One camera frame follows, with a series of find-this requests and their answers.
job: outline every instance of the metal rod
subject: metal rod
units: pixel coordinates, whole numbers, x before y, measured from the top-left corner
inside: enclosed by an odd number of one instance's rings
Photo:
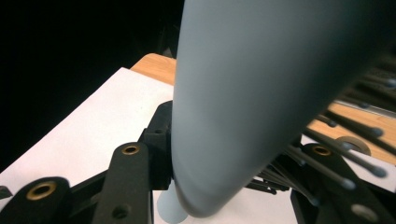
[[[389,145],[388,143],[381,141],[380,139],[371,136],[370,134],[366,133],[366,132],[362,132],[359,129],[356,129],[355,127],[352,127],[349,125],[349,120],[341,115],[335,114],[332,111],[326,111],[325,112],[325,116],[328,117],[329,119],[334,119],[337,123],[339,123],[341,126],[349,129],[350,131],[352,131],[353,133],[365,138],[367,141],[377,145],[378,147],[381,147],[382,149],[386,150],[387,152],[396,155],[396,148]]]
[[[293,188],[300,191],[312,205],[319,206],[319,199],[315,197],[308,189],[306,189],[298,180],[296,180],[294,176],[289,173],[288,170],[285,169],[279,162],[273,161],[272,165],[278,172],[285,176],[291,182]]]
[[[375,67],[391,73],[396,73],[396,56],[390,54],[388,57],[384,57]]]
[[[370,105],[387,109],[389,111],[396,111],[396,97],[388,92],[378,90],[370,85],[362,83],[356,84],[350,88],[345,95],[350,98],[355,98]]]
[[[377,138],[384,134],[384,132],[380,128],[369,127],[369,126],[359,123],[353,119],[347,119],[344,116],[335,114],[330,110],[325,111],[323,115],[329,119],[335,120],[341,126],[349,129],[353,133],[356,133],[356,134],[358,134],[364,138],[367,138],[367,139]]]
[[[301,160],[300,158],[294,157],[292,155],[289,155],[289,157],[294,160],[295,162],[297,162],[297,164],[299,166],[304,166],[305,165],[305,161]]]
[[[367,104],[367,103],[365,103],[363,101],[360,101],[358,99],[354,99],[354,98],[351,98],[351,97],[347,97],[345,95],[342,95],[342,96],[338,97],[338,100],[344,101],[344,102],[349,103],[349,104],[357,105],[358,107],[363,108],[363,109],[366,109],[366,108],[370,107],[369,104]]]
[[[303,152],[296,150],[294,147],[288,147],[287,152],[296,156],[300,157],[301,159],[305,160],[308,165],[312,168],[316,169],[317,171],[321,172],[322,174],[326,175],[330,179],[334,180],[335,182],[339,183],[345,189],[354,189],[356,185],[350,179],[340,176],[336,172],[332,171],[331,169],[327,168],[326,166],[320,164],[318,161],[315,161],[308,155],[304,154]]]
[[[330,137],[328,137],[322,133],[318,133],[318,132],[311,130],[309,128],[307,128],[304,131],[304,134],[307,137],[310,137],[310,138],[314,139],[315,141],[320,142],[321,144],[323,144],[323,146],[328,147],[329,150],[355,162],[356,164],[358,164],[362,168],[366,169],[373,175],[378,176],[378,177],[387,176],[387,171],[384,170],[382,167],[372,165],[370,162],[365,161],[362,158],[357,157],[357,156],[353,155],[352,153],[350,153],[349,151],[347,151],[347,149],[349,149],[349,148],[347,148],[346,145],[349,145],[349,144],[343,144],[340,146],[340,145],[338,145],[337,142],[335,142]]]
[[[332,127],[332,128],[337,126],[337,123],[334,120],[328,119],[328,118],[324,117],[323,115],[318,115],[315,119],[327,124],[329,127]]]
[[[283,176],[274,174],[273,171],[264,170],[261,171],[257,176],[280,185],[289,186],[289,187],[292,186],[289,180],[287,180]]]
[[[276,189],[270,188],[270,187],[266,186],[263,182],[256,180],[256,179],[251,180],[250,183],[248,183],[245,186],[245,188],[255,189],[255,190],[271,193],[274,195],[276,194]]]
[[[362,81],[368,82],[370,84],[382,85],[386,88],[396,88],[396,79],[388,77],[375,77],[375,76],[364,76]]]
[[[256,185],[256,186],[263,186],[263,187],[267,187],[267,188],[275,189],[275,190],[282,190],[282,191],[288,189],[288,187],[286,187],[286,186],[274,183],[272,181],[268,181],[266,179],[264,181],[252,179],[250,181],[250,184]]]

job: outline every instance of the screw hole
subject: screw hole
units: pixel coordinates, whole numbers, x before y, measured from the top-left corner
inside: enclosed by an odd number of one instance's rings
[[[56,183],[53,181],[39,183],[27,192],[26,198],[30,201],[37,201],[51,195],[55,189]]]
[[[324,147],[314,147],[312,148],[315,153],[319,154],[320,156],[330,156],[332,153],[330,152],[329,149],[324,148]]]
[[[134,155],[139,151],[139,147],[125,147],[122,150],[122,153],[125,155]]]
[[[112,216],[115,219],[123,219],[125,217],[128,217],[130,211],[131,206],[129,206],[128,204],[122,204],[114,208]]]

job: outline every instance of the black mechanical part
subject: black mechanical part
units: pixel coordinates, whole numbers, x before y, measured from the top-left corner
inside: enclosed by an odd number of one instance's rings
[[[396,220],[396,193],[381,189],[379,186],[366,181],[364,181],[364,183],[375,195],[375,197],[384,205],[387,211],[393,216],[393,219]]]
[[[66,223],[71,210],[69,183],[45,177],[24,186],[3,208],[0,223]]]
[[[286,191],[289,190],[288,187],[285,187],[283,185],[279,185],[277,183],[268,181],[268,180],[258,180],[258,179],[252,179],[250,183],[248,183],[245,188],[247,189],[255,189],[263,192],[267,192],[270,194],[276,195],[277,190],[281,191]]]
[[[290,144],[294,147],[300,147],[301,146],[301,140],[303,139],[303,135],[299,134],[297,137],[295,137]]]
[[[0,200],[12,196],[11,191],[6,186],[0,186]]]
[[[318,212],[308,216],[299,213],[312,213],[315,209],[312,209],[312,206],[309,208],[307,203],[301,202],[301,200],[306,200],[304,197],[300,197],[296,193],[291,195],[294,212],[300,219],[299,223],[396,223],[384,204],[378,200],[378,196],[373,194],[373,189],[369,189],[367,184],[355,175],[341,156],[335,153],[317,153],[314,150],[317,147],[326,149],[319,144],[308,144],[302,150],[321,164],[352,180],[356,184],[356,188],[345,189],[308,165],[301,167],[298,172],[294,170],[302,184],[320,200]]]
[[[157,107],[139,142],[145,143],[150,153],[151,189],[168,189],[172,180],[171,123],[172,101]]]
[[[123,144],[113,153],[92,223],[152,223],[151,211],[149,149]]]
[[[107,171],[95,175],[71,188],[73,209],[67,223],[86,224],[92,222],[93,213],[99,202]]]

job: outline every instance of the brass threaded hole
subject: brass threaded hole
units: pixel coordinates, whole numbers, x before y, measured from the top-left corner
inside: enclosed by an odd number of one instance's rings
[[[136,154],[137,152],[139,152],[139,147],[137,147],[137,146],[125,147],[125,148],[122,149],[122,153],[123,153],[124,155],[127,155],[127,156],[129,156],[129,155],[134,155],[134,154]]]
[[[325,148],[325,147],[313,147],[312,150],[314,150],[315,153],[317,153],[320,156],[330,156],[332,155],[332,152]]]
[[[26,194],[26,198],[30,201],[41,200],[53,193],[56,190],[56,183],[54,181],[46,181],[39,183],[32,187]]]

